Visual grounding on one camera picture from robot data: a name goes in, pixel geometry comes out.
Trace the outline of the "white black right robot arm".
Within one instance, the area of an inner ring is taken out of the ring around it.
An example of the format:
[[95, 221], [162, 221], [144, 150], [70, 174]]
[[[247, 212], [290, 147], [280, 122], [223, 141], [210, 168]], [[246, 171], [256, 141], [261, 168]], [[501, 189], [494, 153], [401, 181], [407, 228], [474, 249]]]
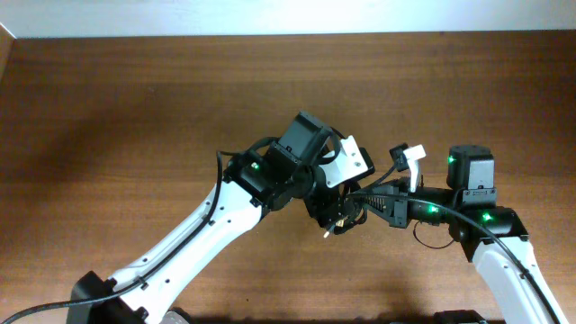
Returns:
[[351, 193], [366, 210], [396, 228], [410, 223], [445, 224], [467, 261], [489, 286], [507, 323], [564, 323], [567, 318], [536, 262], [518, 214], [497, 204], [495, 160], [489, 148], [449, 149], [446, 188], [425, 187], [419, 177], [421, 151], [409, 148], [400, 166], [408, 178]]

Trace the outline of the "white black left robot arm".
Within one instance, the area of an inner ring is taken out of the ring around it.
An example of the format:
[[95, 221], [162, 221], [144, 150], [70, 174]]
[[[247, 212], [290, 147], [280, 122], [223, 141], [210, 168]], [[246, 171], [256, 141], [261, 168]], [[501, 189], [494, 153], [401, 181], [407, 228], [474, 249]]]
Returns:
[[327, 231], [353, 221], [342, 187], [374, 171], [365, 150], [314, 116], [300, 112], [279, 138], [262, 138], [217, 163], [217, 181], [185, 220], [151, 250], [103, 280], [89, 272], [74, 286], [80, 301], [69, 323], [184, 323], [173, 304], [184, 288], [232, 241], [269, 212], [304, 201]]

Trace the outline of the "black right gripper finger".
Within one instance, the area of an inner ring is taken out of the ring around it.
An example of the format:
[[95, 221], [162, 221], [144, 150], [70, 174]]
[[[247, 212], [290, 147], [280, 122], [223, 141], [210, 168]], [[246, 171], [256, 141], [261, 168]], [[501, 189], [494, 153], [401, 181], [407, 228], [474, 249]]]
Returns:
[[394, 200], [386, 197], [356, 197], [355, 201], [366, 212], [371, 212], [385, 221], [393, 220]]
[[357, 191], [360, 195], [374, 195], [374, 194], [391, 194], [396, 195], [399, 191], [401, 182], [399, 180], [391, 180], [385, 183], [370, 185]]

